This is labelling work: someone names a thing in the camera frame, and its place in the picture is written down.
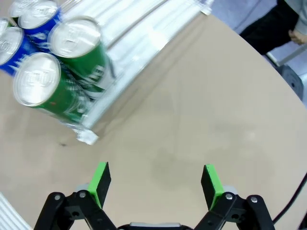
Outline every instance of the plastic wrap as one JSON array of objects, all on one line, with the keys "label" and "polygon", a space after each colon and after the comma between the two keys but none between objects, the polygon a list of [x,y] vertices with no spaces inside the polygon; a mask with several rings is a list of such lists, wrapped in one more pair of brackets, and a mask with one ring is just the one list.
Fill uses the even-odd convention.
[{"label": "plastic wrap", "polygon": [[155,55],[198,13],[201,0],[83,0],[65,13],[94,17],[101,25],[103,43],[109,48],[117,80],[106,90],[75,129],[80,141],[89,141],[88,130]]}]

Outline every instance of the person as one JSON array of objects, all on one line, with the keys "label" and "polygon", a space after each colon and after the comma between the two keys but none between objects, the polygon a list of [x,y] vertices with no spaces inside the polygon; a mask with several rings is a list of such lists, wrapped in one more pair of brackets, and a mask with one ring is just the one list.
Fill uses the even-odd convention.
[{"label": "person", "polygon": [[277,0],[276,6],[240,36],[262,55],[290,41],[307,43],[307,0]]}]

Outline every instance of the blue can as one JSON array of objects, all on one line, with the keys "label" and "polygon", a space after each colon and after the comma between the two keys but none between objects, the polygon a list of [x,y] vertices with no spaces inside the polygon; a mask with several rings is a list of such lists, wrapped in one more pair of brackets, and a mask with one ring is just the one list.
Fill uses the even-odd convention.
[{"label": "blue can", "polygon": [[61,21],[61,8],[55,1],[42,1],[33,5],[26,14],[18,18],[18,25],[43,52],[51,53],[48,34]]},{"label": "blue can", "polygon": [[7,28],[0,38],[0,69],[12,77],[21,63],[38,49],[24,36],[18,27]]}]

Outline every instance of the pull tab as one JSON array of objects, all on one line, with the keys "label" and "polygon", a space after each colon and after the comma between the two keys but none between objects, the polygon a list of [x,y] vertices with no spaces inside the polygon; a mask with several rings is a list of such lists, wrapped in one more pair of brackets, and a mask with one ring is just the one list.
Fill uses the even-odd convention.
[{"label": "pull tab", "polygon": [[7,40],[0,40],[0,53],[4,53],[9,50],[11,43]]},{"label": "pull tab", "polygon": [[51,74],[51,72],[43,70],[26,71],[24,83],[28,86],[47,87],[52,83]]},{"label": "pull tab", "polygon": [[62,51],[64,53],[71,53],[79,42],[79,32],[75,29],[69,28],[67,36],[62,41]]}]

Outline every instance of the gray floor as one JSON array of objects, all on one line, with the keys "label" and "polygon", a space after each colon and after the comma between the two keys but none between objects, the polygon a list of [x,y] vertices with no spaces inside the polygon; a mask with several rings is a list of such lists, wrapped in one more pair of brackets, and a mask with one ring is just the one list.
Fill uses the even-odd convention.
[{"label": "gray floor", "polygon": [[[276,0],[215,0],[213,14],[240,33],[248,24],[264,15],[275,4]],[[298,45],[290,42],[274,49],[272,53],[278,60],[281,60],[297,48]],[[288,65],[298,75],[303,76],[307,73],[306,60],[307,52],[304,52],[288,62]]]}]

